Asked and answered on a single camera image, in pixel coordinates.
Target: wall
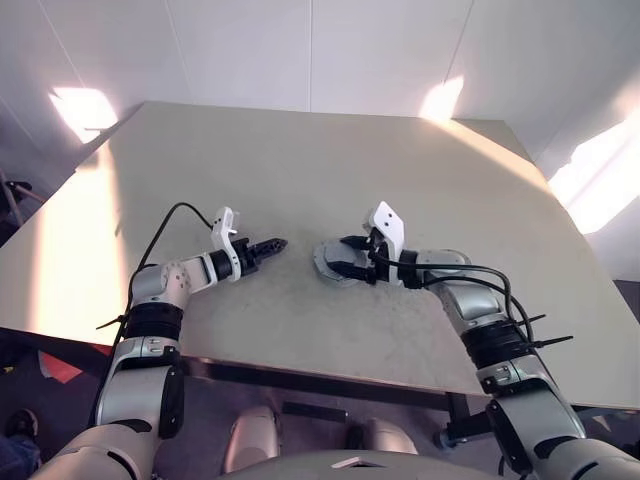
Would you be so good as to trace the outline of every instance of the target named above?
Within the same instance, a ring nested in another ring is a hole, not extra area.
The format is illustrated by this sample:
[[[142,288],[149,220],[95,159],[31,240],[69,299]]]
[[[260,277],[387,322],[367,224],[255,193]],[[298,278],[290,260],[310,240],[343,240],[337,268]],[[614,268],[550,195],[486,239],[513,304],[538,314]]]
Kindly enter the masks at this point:
[[[163,100],[416,116],[461,77],[454,115],[506,121],[549,177],[640,104],[639,19],[636,0],[2,1],[0,165],[43,193],[73,172],[59,86],[119,115]],[[615,278],[640,280],[640,262],[618,267],[632,234],[596,248]]]
[[[613,283],[616,284],[627,305],[629,305],[638,322],[640,322],[640,283],[624,280],[616,280]]]

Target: robotic arm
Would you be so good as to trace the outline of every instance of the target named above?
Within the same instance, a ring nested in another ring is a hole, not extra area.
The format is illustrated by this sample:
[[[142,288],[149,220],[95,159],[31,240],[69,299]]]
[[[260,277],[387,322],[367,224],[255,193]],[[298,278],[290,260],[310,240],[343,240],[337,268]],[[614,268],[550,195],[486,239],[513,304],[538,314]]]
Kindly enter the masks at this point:
[[[211,232],[215,251],[135,274],[131,309],[100,393],[96,426],[74,438],[33,478],[151,478],[160,442],[182,426],[178,340],[189,297],[256,272],[263,259],[287,244],[279,238],[255,245],[247,238],[231,241],[233,220],[229,207],[218,211]]]
[[[464,254],[404,249],[404,223],[385,202],[364,227],[368,237],[350,236],[319,246],[314,252],[318,270],[339,284],[383,280],[427,288],[438,296],[477,368],[482,389],[493,397],[486,413],[513,471],[553,480],[640,478],[640,462],[586,438],[537,354],[536,347],[570,337],[534,342],[525,336],[488,286],[465,281],[469,270],[490,269],[474,268]]]

